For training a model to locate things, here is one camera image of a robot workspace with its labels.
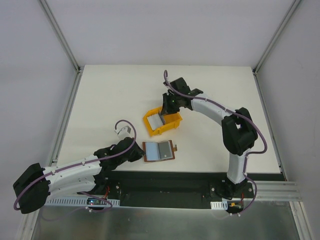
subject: metal floor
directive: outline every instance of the metal floor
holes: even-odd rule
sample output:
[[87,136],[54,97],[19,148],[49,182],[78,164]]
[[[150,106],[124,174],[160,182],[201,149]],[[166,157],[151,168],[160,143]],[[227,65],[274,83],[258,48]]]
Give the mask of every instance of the metal floor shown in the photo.
[[[46,219],[74,207],[45,206]],[[115,207],[79,210],[57,221],[39,214],[33,240],[298,240],[289,202],[256,201],[243,215],[220,210]]]

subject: black bracket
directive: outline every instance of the black bracket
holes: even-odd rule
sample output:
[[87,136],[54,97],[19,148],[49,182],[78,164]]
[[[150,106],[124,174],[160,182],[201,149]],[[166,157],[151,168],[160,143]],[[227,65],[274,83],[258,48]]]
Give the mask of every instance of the black bracket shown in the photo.
[[[203,91],[197,88],[190,90],[190,87],[187,85],[183,77],[180,77],[170,82],[170,85],[179,93],[182,93],[188,96],[194,97],[194,96],[197,96],[198,94],[204,93]],[[180,96],[174,93],[171,89],[169,89],[168,92],[164,93],[162,96],[163,96],[163,105],[160,113],[161,116],[167,115],[167,114],[176,114],[177,112],[180,111],[181,107],[193,110],[191,106],[191,98]]]
[[[235,111],[252,120],[249,111],[242,107]],[[234,114],[226,116],[221,121],[223,143],[226,149],[232,154],[241,156],[245,150],[255,145],[258,138],[257,131],[246,120]]]
[[[115,154],[119,154],[122,151],[126,150],[132,144],[133,141],[133,138],[126,137],[125,139],[119,141],[118,144],[114,144],[109,147],[101,148],[95,151],[93,155],[100,159]],[[101,161],[100,166],[102,167],[102,171],[100,171],[99,174],[93,176],[95,187],[89,193],[96,194],[105,191],[105,188],[108,185],[108,181],[106,180],[106,178],[108,177],[108,173],[110,171],[115,170],[119,165],[123,164],[126,161],[131,163],[137,161],[141,159],[145,154],[146,153],[135,142],[133,147],[131,147],[124,154]]]
[[209,184],[210,197],[216,202],[220,202],[222,198],[231,200],[232,198],[241,198],[244,194],[245,198],[253,198],[254,191],[252,184],[246,179],[238,184],[232,183],[228,178],[225,180],[211,181]]
[[[18,197],[31,182],[43,176],[43,170],[39,163],[30,165],[13,184],[15,195]],[[50,195],[49,184],[50,181],[44,178],[23,194],[19,200],[22,214],[34,212],[46,203],[47,196]]]

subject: metal frame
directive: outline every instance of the metal frame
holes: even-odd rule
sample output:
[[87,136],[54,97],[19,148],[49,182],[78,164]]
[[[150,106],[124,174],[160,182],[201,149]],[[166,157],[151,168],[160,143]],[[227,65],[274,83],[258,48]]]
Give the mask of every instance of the metal frame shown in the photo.
[[293,218],[301,240],[313,240],[315,237],[311,231],[310,223],[306,217],[303,202],[290,202]]
[[53,14],[53,12],[51,11],[47,1],[46,0],[37,0],[37,1],[40,4],[45,16],[48,19],[48,22],[50,23],[50,25],[56,35],[56,38],[59,40],[63,50],[65,51],[67,57],[69,58],[70,62],[72,63],[75,71],[78,72],[80,70],[80,66],[79,66],[74,54],[72,53],[71,48],[70,48],[64,34],[62,33],[62,31],[59,27],[59,24]]
[[271,136],[271,142],[272,142],[272,145],[273,145],[273,148],[274,148],[275,157],[276,157],[276,159],[278,161],[278,164],[279,164],[280,172],[283,174],[284,178],[287,179],[286,170],[284,169],[283,164],[281,162],[278,146],[277,146],[276,140],[275,140],[275,135],[274,135],[273,129],[271,127],[266,101],[265,101],[265,98],[263,96],[262,90],[260,88],[257,76],[255,74],[253,74],[253,77],[254,77],[256,89],[258,90],[258,94],[259,94],[259,97],[260,97],[260,101],[261,101],[264,117],[265,117],[268,129],[269,129],[269,133],[270,133],[270,136]]
[[50,158],[48,159],[48,166],[51,166],[53,163],[56,163],[57,159],[59,157],[60,149],[61,149],[62,143],[64,141],[65,133],[67,130],[69,118],[70,118],[72,108],[74,106],[74,102],[76,99],[77,91],[78,91],[78,88],[80,85],[82,72],[83,72],[83,69],[81,68],[75,76],[75,79],[74,79],[74,82],[72,85],[72,89],[71,89],[71,93],[69,95],[66,107],[64,109],[63,118],[62,118],[62,121],[59,125],[60,127],[59,127],[58,134],[56,136],[54,147],[51,151]]
[[[79,66],[74,54],[71,51],[71,48],[65,39],[59,24],[50,9],[48,3],[46,0],[37,0],[40,4],[43,12],[45,13],[45,16],[47,17],[58,41],[61,44],[61,47],[67,54],[71,64],[73,65],[75,71],[76,71],[76,77],[71,89],[71,93],[69,95],[64,115],[60,124],[60,128],[58,131],[58,134],[56,136],[55,144],[52,148],[52,151],[50,153],[49,159],[48,159],[48,165],[51,166],[52,164],[55,164],[57,161],[57,158],[59,156],[59,152],[63,143],[64,135],[67,129],[68,121],[72,112],[72,107],[76,98],[77,90],[80,84],[81,76],[83,68]],[[294,0],[286,12],[284,18],[282,19],[279,27],[276,29],[274,35],[272,36],[270,42],[268,43],[265,51],[263,52],[260,60],[258,61],[256,67],[253,70],[254,79],[256,82],[256,86],[258,89],[258,93],[260,96],[260,100],[262,103],[262,108],[264,111],[265,118],[267,120],[267,124],[269,127],[270,134],[272,136],[272,144],[276,152],[276,157],[279,162],[279,166],[282,169],[282,173],[284,177],[286,176],[284,169],[282,168],[282,164],[279,157],[279,152],[277,145],[275,143],[273,131],[270,125],[269,117],[268,117],[268,111],[265,105],[265,101],[258,83],[257,79],[257,72],[261,69],[262,65],[264,64],[265,60],[269,56],[271,50],[277,43],[277,40],[283,33],[284,29],[288,25],[290,19],[292,18],[293,14],[296,12],[298,7],[301,5],[302,0]],[[257,201],[285,201],[290,202],[291,209],[293,212],[294,220],[296,222],[296,226],[298,229],[299,236],[302,240],[304,239],[313,239],[312,233],[310,231],[310,226],[308,223],[308,219],[306,218],[304,206],[302,203],[302,198],[299,192],[299,189],[297,187],[297,184],[295,182],[289,182],[289,181],[256,181],[257,188],[259,191],[257,192]],[[21,226],[19,228],[19,231],[17,233],[17,239],[21,240],[30,240],[33,234],[33,230],[36,224],[37,216],[39,211],[32,212],[30,214],[26,214],[23,216]]]
[[288,11],[286,12],[286,14],[284,15],[284,18],[282,19],[280,25],[278,26],[278,28],[275,30],[275,33],[273,34],[270,42],[268,43],[266,49],[264,50],[261,58],[259,59],[256,67],[253,69],[253,73],[256,75],[259,70],[261,69],[262,65],[264,64],[265,60],[267,59],[267,57],[269,56],[271,50],[274,48],[274,46],[276,45],[279,37],[281,36],[281,34],[284,32],[286,26],[288,25],[290,19],[292,18],[292,16],[294,15],[294,13],[296,12],[296,10],[298,9],[298,7],[300,6],[300,4],[302,3],[303,0],[294,0],[291,4],[291,6],[289,7]]

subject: orange bin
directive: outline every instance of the orange bin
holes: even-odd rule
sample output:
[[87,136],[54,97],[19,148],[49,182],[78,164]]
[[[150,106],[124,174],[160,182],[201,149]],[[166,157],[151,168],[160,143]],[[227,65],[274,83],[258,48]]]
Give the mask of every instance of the orange bin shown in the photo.
[[161,127],[158,127],[155,130],[152,130],[147,117],[152,116],[154,114],[158,114],[161,112],[161,110],[162,110],[162,106],[157,107],[155,109],[148,111],[143,117],[144,125],[145,125],[150,137],[152,137],[154,135],[161,135],[163,132],[168,131],[170,129],[176,129],[180,125],[180,121],[182,120],[182,117],[177,112],[174,114],[164,115],[163,118],[164,118],[165,124]]

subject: red wire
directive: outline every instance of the red wire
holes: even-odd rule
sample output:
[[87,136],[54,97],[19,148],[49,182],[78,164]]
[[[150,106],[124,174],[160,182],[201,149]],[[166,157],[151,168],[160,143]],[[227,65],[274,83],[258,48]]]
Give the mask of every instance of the red wire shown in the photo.
[[241,193],[241,205],[244,205],[244,203],[243,203],[244,198],[245,198],[245,195],[244,195],[244,193],[242,192],[242,193]]
[[105,195],[103,196],[103,199],[106,199],[106,198],[107,198],[107,196],[108,196],[108,194],[109,194],[109,191],[110,191],[110,187],[107,186],[107,188],[106,188],[106,193],[105,193]]

